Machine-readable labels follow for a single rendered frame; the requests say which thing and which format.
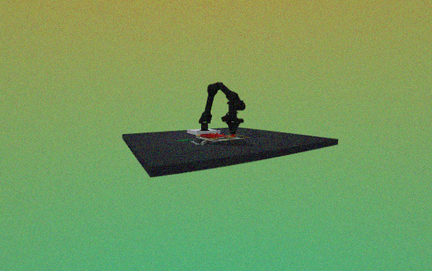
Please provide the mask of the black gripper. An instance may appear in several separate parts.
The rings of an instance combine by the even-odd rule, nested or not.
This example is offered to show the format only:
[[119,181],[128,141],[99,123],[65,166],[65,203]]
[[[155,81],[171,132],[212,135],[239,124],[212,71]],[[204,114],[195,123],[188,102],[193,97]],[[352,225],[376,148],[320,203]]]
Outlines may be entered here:
[[[236,130],[237,130],[237,128],[238,128],[238,126],[239,126],[239,124],[240,123],[244,123],[244,120],[242,119],[242,118],[238,118],[237,117],[237,110],[229,110],[229,112],[228,113],[231,113],[232,114],[232,118],[233,118],[233,120],[228,120],[227,122],[226,122],[226,124],[228,125],[228,127],[229,127],[229,131],[232,131],[232,128],[233,128],[233,132],[235,133],[236,132]],[[232,121],[234,121],[234,122],[232,122]]]

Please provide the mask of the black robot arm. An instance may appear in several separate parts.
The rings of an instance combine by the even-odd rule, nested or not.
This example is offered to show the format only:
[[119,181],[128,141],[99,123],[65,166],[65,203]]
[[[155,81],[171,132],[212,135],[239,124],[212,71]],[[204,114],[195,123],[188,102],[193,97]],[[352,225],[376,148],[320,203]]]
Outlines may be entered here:
[[[214,100],[214,96],[218,93],[218,90],[221,90],[228,100],[229,104],[229,110],[245,110],[245,104],[242,100],[240,100],[238,93],[231,91],[229,88],[227,88],[223,83],[213,83],[209,84],[207,86],[207,103],[205,106],[205,111],[202,113],[201,118],[199,119],[199,124],[201,124],[201,130],[200,131],[210,131],[208,130],[208,123],[211,123],[211,107]],[[231,113],[226,113],[225,116],[221,117],[222,122],[233,120]]]

